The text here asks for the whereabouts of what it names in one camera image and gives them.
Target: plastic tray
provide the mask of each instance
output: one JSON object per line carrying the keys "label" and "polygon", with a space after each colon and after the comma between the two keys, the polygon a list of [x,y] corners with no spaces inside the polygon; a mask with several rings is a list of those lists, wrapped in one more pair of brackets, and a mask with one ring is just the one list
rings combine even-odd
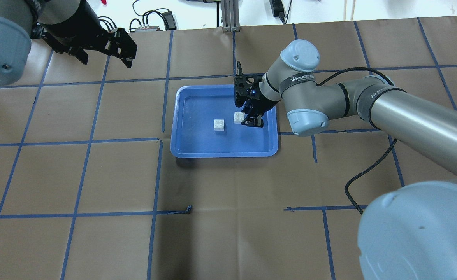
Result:
{"label": "plastic tray", "polygon": [[[177,91],[171,152],[178,158],[238,158],[272,156],[277,152],[275,108],[265,113],[264,127],[234,124],[233,85],[185,86]],[[215,119],[225,120],[214,131]]]}

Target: white wall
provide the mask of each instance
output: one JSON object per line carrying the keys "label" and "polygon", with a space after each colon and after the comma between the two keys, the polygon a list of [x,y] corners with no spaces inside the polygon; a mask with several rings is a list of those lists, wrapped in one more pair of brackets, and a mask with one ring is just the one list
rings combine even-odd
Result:
{"label": "white wall", "polygon": [[[133,0],[107,0],[104,6],[100,0],[88,0],[99,16],[109,16],[117,25],[128,29],[132,18],[137,18],[131,4]],[[283,0],[285,10],[289,0]],[[415,18],[431,16],[457,16],[457,0],[293,0],[288,23],[318,23],[325,21],[388,18]],[[140,14],[161,7],[171,9],[178,29],[216,27],[216,3],[202,3],[186,0],[140,0],[135,4]],[[239,0],[239,21],[241,25],[280,25],[272,17],[269,0]],[[149,17],[151,25],[163,29],[158,16]]]}

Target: white lego brick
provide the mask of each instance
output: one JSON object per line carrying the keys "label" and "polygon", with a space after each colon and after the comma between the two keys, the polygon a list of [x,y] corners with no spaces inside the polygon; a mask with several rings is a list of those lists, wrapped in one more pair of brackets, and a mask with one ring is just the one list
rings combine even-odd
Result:
{"label": "white lego brick", "polygon": [[225,126],[224,119],[215,119],[213,129],[214,131],[223,131]]}
{"label": "white lego brick", "polygon": [[234,124],[241,124],[244,121],[244,113],[234,112]]}

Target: power adapter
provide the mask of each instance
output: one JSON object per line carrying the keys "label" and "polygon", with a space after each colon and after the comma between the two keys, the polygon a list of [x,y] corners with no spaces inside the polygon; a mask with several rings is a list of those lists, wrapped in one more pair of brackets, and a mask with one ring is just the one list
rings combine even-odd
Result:
{"label": "power adapter", "polygon": [[173,18],[173,13],[171,11],[166,11],[161,14],[166,20],[166,30],[177,30],[177,24],[175,23],[175,18]]}
{"label": "power adapter", "polygon": [[280,18],[280,21],[284,23],[284,5],[282,5],[282,0],[270,0],[270,6],[272,7],[274,18]]}

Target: cable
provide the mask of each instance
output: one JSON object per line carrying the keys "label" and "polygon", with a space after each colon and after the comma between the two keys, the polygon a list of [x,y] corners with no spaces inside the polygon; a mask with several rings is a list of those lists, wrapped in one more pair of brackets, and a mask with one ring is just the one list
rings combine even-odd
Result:
{"label": "cable", "polygon": [[358,178],[362,177],[363,175],[365,175],[367,172],[371,171],[374,167],[378,166],[379,163],[381,163],[381,161],[383,161],[387,155],[393,150],[394,148],[394,145],[396,144],[396,142],[398,142],[398,139],[393,139],[393,142],[391,142],[391,145],[389,145],[389,148],[385,151],[385,153],[378,159],[378,161],[376,161],[375,163],[373,163],[373,165],[369,166],[369,168],[367,168],[366,170],[360,172],[359,174],[357,174],[355,177],[351,178],[348,183],[346,183],[345,185],[345,193],[346,193],[346,196],[348,197],[348,199],[350,200],[350,202],[353,204],[353,206],[355,206],[355,208],[358,210],[358,212],[362,215],[364,214],[364,211],[360,208],[360,206],[357,204],[357,202],[355,201],[355,199],[353,199],[352,195],[350,194],[350,192],[348,191],[348,188],[350,187],[350,185]]}
{"label": "cable", "polygon": [[376,69],[372,69],[369,67],[353,67],[353,68],[339,70],[336,73],[334,73],[332,76],[330,76],[329,78],[326,78],[325,80],[323,80],[323,82],[317,84],[317,86],[320,87],[321,85],[327,83],[328,81],[332,80],[333,78],[335,78],[343,73],[349,72],[349,71],[371,71],[371,72],[376,73],[379,76],[381,76],[381,78],[383,78],[385,81],[387,81],[387,83],[389,85],[394,86],[393,82],[391,80],[389,80],[389,78],[386,77],[383,73],[377,71]]}
{"label": "cable", "polygon": [[[369,68],[369,67],[353,67],[353,68],[348,68],[348,69],[343,69],[343,70],[339,70],[337,71],[336,73],[334,73],[333,75],[331,75],[329,78],[326,78],[323,82],[319,83],[317,86],[321,86],[325,83],[327,83],[328,81],[332,80],[333,78],[343,74],[343,73],[346,73],[346,72],[349,72],[349,71],[371,71],[373,73],[376,73],[378,74],[379,76],[381,76],[381,78],[383,78],[389,85],[392,85],[394,86],[393,82],[391,80],[389,80],[388,77],[386,77],[383,73],[377,71],[376,69],[372,69],[372,68]],[[373,163],[373,165],[369,166],[369,168],[367,168],[366,170],[360,172],[359,174],[357,174],[355,177],[351,178],[348,183],[346,183],[345,185],[345,193],[346,193],[346,196],[348,197],[348,199],[350,200],[350,202],[353,204],[353,206],[355,206],[355,208],[358,210],[358,212],[362,215],[364,214],[364,211],[360,208],[360,206],[358,205],[358,203],[355,201],[355,199],[353,199],[353,197],[351,196],[350,194],[350,191],[348,190],[348,188],[350,187],[350,185],[358,178],[364,176],[367,172],[371,171],[374,167],[378,166],[379,163],[381,163],[386,157],[387,155],[393,150],[394,148],[394,145],[396,144],[396,142],[398,142],[398,139],[393,139],[393,142],[391,142],[391,145],[389,145],[388,149],[385,151],[385,153],[375,162]]]}
{"label": "cable", "polygon": [[100,19],[100,18],[107,18],[107,19],[109,19],[109,20],[111,21],[111,23],[112,23],[112,26],[114,26],[114,28],[118,28],[118,26],[116,26],[116,23],[114,23],[114,21],[113,21],[110,17],[108,17],[108,16],[99,16],[99,19]]}
{"label": "cable", "polygon": [[216,2],[216,26],[220,27],[220,2]]}
{"label": "cable", "polygon": [[136,30],[136,28],[134,28],[134,31],[132,31],[132,23],[133,23],[134,21],[138,21],[138,24],[141,25],[141,24],[140,24],[140,20],[139,20],[138,18],[132,19],[132,21],[130,22],[130,27],[128,28],[128,31],[129,31],[129,32],[134,32],[134,31]]}
{"label": "cable", "polygon": [[289,19],[289,14],[291,13],[291,4],[292,4],[292,0],[289,2],[289,7],[287,8],[286,22],[284,23],[285,25],[287,24],[287,20]]}
{"label": "cable", "polygon": [[143,25],[149,25],[149,15],[150,14],[158,14],[159,17],[163,20],[163,23],[165,25],[165,30],[168,30],[168,23],[166,22],[166,19],[164,18],[163,14],[161,14],[159,11],[155,11],[155,10],[147,11],[142,15]]}
{"label": "cable", "polygon": [[106,26],[106,28],[107,28],[107,31],[108,31],[108,32],[111,32],[111,27],[109,26],[109,25],[111,24],[110,22],[106,21],[105,19],[99,19],[99,22],[100,22],[100,23],[104,23],[105,26]]}

